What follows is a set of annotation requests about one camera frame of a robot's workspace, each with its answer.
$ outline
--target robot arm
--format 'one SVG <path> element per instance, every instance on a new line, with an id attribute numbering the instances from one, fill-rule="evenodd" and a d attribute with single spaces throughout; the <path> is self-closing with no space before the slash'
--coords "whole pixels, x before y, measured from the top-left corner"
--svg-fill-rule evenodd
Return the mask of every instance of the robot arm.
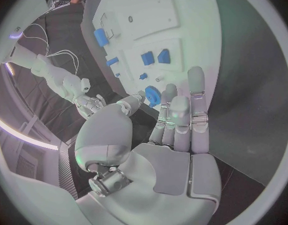
<path id="1" fill-rule="evenodd" d="M 80 79 L 67 70 L 52 65 L 46 56 L 36 55 L 18 43 L 4 62 L 13 62 L 31 69 L 31 72 L 36 76 L 44 77 L 47 85 L 59 96 L 75 104 L 78 112 L 85 119 L 106 105 L 101 96 L 91 98 L 85 95 L 90 88 L 90 82 L 87 78 Z"/>

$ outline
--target blue gear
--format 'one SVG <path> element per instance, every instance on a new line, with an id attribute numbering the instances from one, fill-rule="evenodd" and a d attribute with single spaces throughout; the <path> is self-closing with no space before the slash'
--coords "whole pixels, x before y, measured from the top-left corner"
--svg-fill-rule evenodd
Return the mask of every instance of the blue gear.
<path id="1" fill-rule="evenodd" d="M 161 101 L 161 93 L 159 90 L 153 86 L 148 86 L 145 89 L 146 97 L 149 100 L 149 107 L 153 108 L 156 105 L 160 104 Z"/>

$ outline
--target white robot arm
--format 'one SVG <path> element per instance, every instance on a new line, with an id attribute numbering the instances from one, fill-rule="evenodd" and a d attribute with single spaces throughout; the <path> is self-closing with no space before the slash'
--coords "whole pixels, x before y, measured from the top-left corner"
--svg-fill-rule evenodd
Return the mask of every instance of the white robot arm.
<path id="1" fill-rule="evenodd" d="M 13 62 L 31 69 L 31 72 L 36 76 L 44 77 L 47 85 L 59 96 L 75 104 L 78 112 L 85 119 L 106 105 L 105 100 L 100 95 L 97 98 L 85 95 L 90 88 L 90 81 L 87 78 L 80 79 L 67 70 L 54 66 L 46 56 L 36 55 L 18 43 L 4 62 Z"/>

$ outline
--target blue switch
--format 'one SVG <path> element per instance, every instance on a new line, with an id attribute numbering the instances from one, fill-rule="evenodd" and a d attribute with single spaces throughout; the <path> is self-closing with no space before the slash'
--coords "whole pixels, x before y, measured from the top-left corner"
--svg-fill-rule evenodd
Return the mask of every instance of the blue switch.
<path id="1" fill-rule="evenodd" d="M 161 53 L 157 57 L 158 62 L 161 64 L 170 64 L 171 58 L 170 58 L 170 52 L 168 49 L 164 49 L 161 51 Z"/>
<path id="2" fill-rule="evenodd" d="M 153 53 L 151 51 L 146 52 L 146 53 L 142 54 L 141 56 L 142 56 L 142 60 L 143 60 L 145 66 L 148 66 L 148 65 L 154 63 L 154 57 L 153 57 Z"/>
<path id="3" fill-rule="evenodd" d="M 100 47 L 104 47 L 106 44 L 109 44 L 103 28 L 95 30 L 94 35 Z"/>
<path id="4" fill-rule="evenodd" d="M 146 78 L 148 78 L 147 73 L 143 73 L 142 75 L 140 75 L 140 80 L 144 80 Z"/>
<path id="5" fill-rule="evenodd" d="M 113 59 L 110 59 L 109 61 L 106 62 L 106 65 L 107 66 L 111 66 L 112 64 L 115 64 L 119 61 L 119 59 L 117 57 L 113 58 Z"/>

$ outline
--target dark floor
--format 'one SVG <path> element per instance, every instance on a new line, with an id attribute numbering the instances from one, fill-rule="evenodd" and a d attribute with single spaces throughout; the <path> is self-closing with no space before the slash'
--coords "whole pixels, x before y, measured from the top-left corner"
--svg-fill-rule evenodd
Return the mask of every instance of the dark floor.
<path id="1" fill-rule="evenodd" d="M 112 102 L 121 99 L 114 96 Z M 132 148 L 140 143 L 148 142 L 156 120 L 139 109 L 130 117 L 133 124 Z M 88 179 L 95 174 L 79 168 L 74 155 L 74 144 L 69 148 L 69 159 L 73 181 L 78 193 L 82 197 L 91 191 Z M 209 225 L 225 225 L 244 211 L 263 191 L 264 186 L 242 174 L 228 164 L 216 158 L 222 181 L 222 195 L 220 206 L 212 217 Z"/>

